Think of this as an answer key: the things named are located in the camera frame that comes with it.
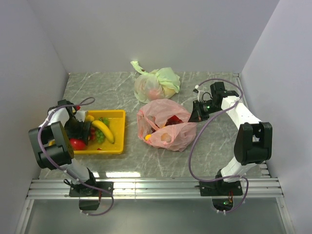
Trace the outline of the pink plastic bag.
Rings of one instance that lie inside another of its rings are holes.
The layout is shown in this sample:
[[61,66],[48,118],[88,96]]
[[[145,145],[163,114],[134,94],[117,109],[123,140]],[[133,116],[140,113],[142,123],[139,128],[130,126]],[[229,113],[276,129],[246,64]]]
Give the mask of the pink plastic bag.
[[[181,124],[162,127],[171,116],[176,115]],[[170,151],[184,151],[195,139],[197,123],[188,122],[191,114],[180,104],[170,99],[153,100],[140,108],[136,115],[137,136],[150,146]],[[151,134],[148,141],[145,136]]]

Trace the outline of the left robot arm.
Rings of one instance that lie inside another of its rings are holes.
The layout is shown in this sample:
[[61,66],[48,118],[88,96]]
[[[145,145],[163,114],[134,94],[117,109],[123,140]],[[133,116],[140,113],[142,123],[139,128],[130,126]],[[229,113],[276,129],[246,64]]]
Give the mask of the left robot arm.
[[70,180],[64,183],[79,195],[93,196],[98,191],[98,183],[93,173],[75,159],[71,140],[81,141],[83,149],[91,136],[91,121],[86,114],[68,100],[58,101],[57,106],[49,108],[45,121],[28,132],[30,143],[40,168],[60,170]]

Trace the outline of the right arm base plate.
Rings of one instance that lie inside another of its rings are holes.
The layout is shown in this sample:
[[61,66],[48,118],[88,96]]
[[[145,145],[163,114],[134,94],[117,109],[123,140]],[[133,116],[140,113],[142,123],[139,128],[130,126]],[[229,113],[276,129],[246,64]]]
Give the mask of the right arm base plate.
[[198,188],[201,196],[228,196],[243,195],[240,181],[225,182],[219,180],[216,182],[199,182]]

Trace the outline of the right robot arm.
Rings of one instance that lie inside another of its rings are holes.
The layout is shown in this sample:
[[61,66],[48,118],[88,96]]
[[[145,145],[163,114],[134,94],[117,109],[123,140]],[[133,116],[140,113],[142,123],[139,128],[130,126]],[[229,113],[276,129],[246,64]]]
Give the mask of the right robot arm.
[[252,167],[271,158],[273,127],[269,122],[258,119],[241,102],[244,93],[238,85],[236,90],[228,91],[224,85],[226,80],[213,78],[211,81],[209,100],[204,100],[200,86],[195,86],[197,100],[193,101],[189,122],[210,124],[221,114],[227,114],[238,129],[234,157],[212,180],[217,193],[225,195],[231,190],[231,183],[239,181]]

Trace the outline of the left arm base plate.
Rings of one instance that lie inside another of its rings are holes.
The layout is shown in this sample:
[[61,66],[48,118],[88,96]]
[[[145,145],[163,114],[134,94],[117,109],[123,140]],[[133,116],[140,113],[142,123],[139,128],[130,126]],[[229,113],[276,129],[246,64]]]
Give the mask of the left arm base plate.
[[69,190],[69,197],[109,197],[113,194],[114,183],[112,181],[97,181],[95,187],[99,188],[92,189],[84,185],[72,185]]

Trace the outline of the purple grape bunch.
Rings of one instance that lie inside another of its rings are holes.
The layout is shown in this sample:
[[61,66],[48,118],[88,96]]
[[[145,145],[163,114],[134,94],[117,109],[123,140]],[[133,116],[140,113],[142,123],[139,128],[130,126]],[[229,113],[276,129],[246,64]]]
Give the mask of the purple grape bunch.
[[[155,124],[155,126],[158,127],[158,125],[156,124],[155,120],[156,120],[156,118],[152,117],[153,123]],[[163,128],[163,127],[166,127],[166,126],[170,126],[170,125],[181,124],[181,123],[183,123],[183,121],[181,119],[179,119],[176,115],[173,115],[169,119],[167,119],[167,122],[160,128]],[[154,133],[156,130],[153,127],[151,127],[151,131],[152,131],[152,133]]]

